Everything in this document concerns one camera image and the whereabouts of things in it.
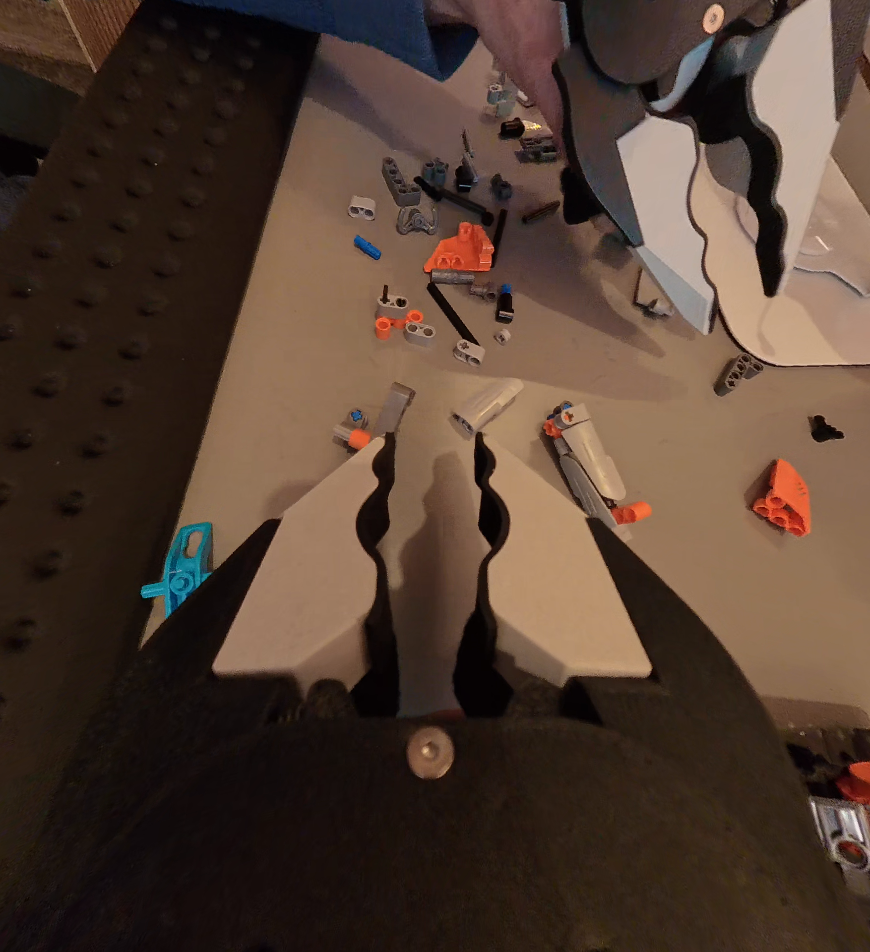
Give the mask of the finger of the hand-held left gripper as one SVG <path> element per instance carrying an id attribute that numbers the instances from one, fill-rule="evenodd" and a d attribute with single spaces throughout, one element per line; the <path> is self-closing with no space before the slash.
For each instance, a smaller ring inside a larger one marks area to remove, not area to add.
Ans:
<path id="1" fill-rule="evenodd" d="M 716 292 L 704 269 L 706 236 L 690 197 L 699 165 L 690 122 L 648 115 L 618 141 L 640 238 L 633 246 L 663 296 L 702 334 L 713 327 Z"/>
<path id="2" fill-rule="evenodd" d="M 807 1 L 759 30 L 733 32 L 711 58 L 703 131 L 748 155 L 762 291 L 794 268 L 838 130 L 832 4 Z"/>

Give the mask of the black dimpled mat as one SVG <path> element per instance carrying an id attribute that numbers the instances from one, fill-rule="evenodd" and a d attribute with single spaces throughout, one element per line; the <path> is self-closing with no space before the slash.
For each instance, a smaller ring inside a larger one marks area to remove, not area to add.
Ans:
<path id="1" fill-rule="evenodd" d="M 139 645 L 318 42 L 143 2 L 0 236 L 0 906 Z"/>

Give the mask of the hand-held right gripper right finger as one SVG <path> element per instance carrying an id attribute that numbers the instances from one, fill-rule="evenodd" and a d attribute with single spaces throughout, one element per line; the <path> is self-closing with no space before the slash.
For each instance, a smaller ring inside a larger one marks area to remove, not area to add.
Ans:
<path id="1" fill-rule="evenodd" d="M 489 545 L 458 647 L 453 691 L 466 716 L 500 716 L 525 675 L 642 680 L 652 664 L 583 511 L 479 433 L 478 530 Z"/>

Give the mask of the tracked toy robot vehicle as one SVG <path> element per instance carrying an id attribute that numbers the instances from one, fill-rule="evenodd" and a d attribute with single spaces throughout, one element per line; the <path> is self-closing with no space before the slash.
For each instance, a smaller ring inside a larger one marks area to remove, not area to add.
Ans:
<path id="1" fill-rule="evenodd" d="M 870 728 L 784 731 L 822 848 L 870 919 Z"/>

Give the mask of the dark grey three-hole beam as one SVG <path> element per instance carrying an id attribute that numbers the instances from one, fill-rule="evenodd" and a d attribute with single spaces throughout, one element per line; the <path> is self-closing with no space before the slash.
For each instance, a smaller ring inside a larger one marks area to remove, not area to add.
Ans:
<path id="1" fill-rule="evenodd" d="M 715 385 L 714 393 L 724 397 L 735 391 L 744 380 L 754 379 L 764 370 L 764 364 L 747 352 L 740 352 L 722 370 Z"/>

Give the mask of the person's left hand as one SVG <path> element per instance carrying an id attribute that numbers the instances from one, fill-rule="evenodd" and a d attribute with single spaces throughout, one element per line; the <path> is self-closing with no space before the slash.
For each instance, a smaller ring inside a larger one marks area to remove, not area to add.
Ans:
<path id="1" fill-rule="evenodd" d="M 538 108 L 562 144 L 563 108 L 553 65 L 564 49 L 553 1 L 444 2 L 447 16 L 474 28 L 500 68 Z"/>

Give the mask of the light grey curved panel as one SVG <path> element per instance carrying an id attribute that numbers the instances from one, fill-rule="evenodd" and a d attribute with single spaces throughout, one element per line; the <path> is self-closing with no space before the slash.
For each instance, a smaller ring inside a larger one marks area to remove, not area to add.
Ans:
<path id="1" fill-rule="evenodd" d="M 465 434 L 474 436 L 505 411 L 523 389 L 522 380 L 502 378 L 458 403 L 450 411 L 450 419 Z"/>

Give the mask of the dark grey connector cluster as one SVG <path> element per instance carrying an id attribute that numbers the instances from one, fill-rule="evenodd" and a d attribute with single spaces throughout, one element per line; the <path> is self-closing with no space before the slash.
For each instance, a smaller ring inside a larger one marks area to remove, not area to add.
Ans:
<path id="1" fill-rule="evenodd" d="M 546 125 L 524 121 L 516 157 L 522 164 L 547 164 L 559 157 L 559 149 L 551 129 Z"/>

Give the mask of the orange wedge brick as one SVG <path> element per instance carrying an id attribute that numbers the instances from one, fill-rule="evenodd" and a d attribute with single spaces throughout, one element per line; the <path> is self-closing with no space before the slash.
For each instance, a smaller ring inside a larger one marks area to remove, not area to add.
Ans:
<path id="1" fill-rule="evenodd" d="M 766 490 L 752 504 L 751 511 L 796 538 L 808 536 L 812 529 L 808 486 L 784 459 L 774 461 Z"/>

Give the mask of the grey beam assembly orange bush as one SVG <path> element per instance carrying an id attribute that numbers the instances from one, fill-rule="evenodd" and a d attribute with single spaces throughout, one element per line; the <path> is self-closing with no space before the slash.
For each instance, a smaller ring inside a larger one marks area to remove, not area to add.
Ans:
<path id="1" fill-rule="evenodd" d="M 396 433 L 415 395 L 413 388 L 399 382 L 392 383 L 378 415 L 371 418 L 364 409 L 352 408 L 341 422 L 334 425 L 333 442 L 357 452 L 378 437 Z"/>

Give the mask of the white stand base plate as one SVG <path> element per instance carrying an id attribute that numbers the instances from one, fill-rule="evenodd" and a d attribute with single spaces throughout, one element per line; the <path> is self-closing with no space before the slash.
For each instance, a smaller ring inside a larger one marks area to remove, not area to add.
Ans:
<path id="1" fill-rule="evenodd" d="M 754 357 L 779 367 L 870 366 L 870 215 L 833 159 L 794 267 L 773 297 L 762 282 L 744 199 L 710 182 L 707 263 L 723 323 Z"/>

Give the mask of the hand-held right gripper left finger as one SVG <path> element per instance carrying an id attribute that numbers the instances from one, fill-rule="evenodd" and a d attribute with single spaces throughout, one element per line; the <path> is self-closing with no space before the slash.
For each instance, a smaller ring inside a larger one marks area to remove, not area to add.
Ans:
<path id="1" fill-rule="evenodd" d="M 400 709 L 400 666 L 379 544 L 396 436 L 370 440 L 288 507 L 214 659 L 220 677 L 344 685 L 364 716 Z"/>

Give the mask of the cyan plastic separator tool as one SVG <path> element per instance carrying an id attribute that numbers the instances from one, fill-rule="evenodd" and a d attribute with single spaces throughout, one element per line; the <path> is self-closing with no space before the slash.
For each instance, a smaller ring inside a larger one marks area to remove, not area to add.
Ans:
<path id="1" fill-rule="evenodd" d="M 161 601 L 169 617 L 210 577 L 212 553 L 211 522 L 181 527 L 167 551 L 162 576 L 141 587 L 142 599 Z"/>

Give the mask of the long black axle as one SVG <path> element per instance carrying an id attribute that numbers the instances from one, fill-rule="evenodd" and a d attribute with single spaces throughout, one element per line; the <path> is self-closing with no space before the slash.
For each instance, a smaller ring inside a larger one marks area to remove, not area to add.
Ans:
<path id="1" fill-rule="evenodd" d="M 468 341 L 475 346 L 479 346 L 479 341 L 471 332 L 471 330 L 465 325 L 464 321 L 453 308 L 451 303 L 449 303 L 444 297 L 439 286 L 433 281 L 429 281 L 427 285 L 427 291 L 429 292 L 429 296 L 441 309 L 442 314 L 449 320 L 452 327 L 457 331 L 459 338 Z"/>
<path id="2" fill-rule="evenodd" d="M 413 181 L 414 184 L 417 184 L 421 191 L 434 203 L 439 204 L 441 202 L 448 202 L 456 208 L 461 208 L 473 215 L 483 227 L 489 227 L 493 225 L 495 221 L 495 215 L 493 212 L 479 203 L 471 200 L 469 197 L 451 191 L 450 189 L 446 190 L 440 185 L 427 181 L 421 175 L 416 176 Z"/>

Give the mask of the grey panel assembly orange connector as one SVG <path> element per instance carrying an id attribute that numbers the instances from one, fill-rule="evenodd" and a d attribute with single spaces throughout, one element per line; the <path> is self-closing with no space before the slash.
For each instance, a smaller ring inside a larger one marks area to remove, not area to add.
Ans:
<path id="1" fill-rule="evenodd" d="M 628 527 L 652 515 L 643 501 L 626 502 L 627 489 L 584 404 L 563 402 L 548 416 L 544 433 L 554 447 L 571 494 L 588 519 L 626 539 Z"/>

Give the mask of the large orange angular brick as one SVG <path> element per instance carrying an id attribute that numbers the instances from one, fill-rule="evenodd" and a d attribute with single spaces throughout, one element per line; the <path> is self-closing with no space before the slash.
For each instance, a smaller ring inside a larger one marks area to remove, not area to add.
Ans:
<path id="1" fill-rule="evenodd" d="M 434 270 L 488 272 L 492 268 L 494 248 L 482 225 L 461 222 L 457 235 L 439 242 L 423 270 L 427 274 Z"/>

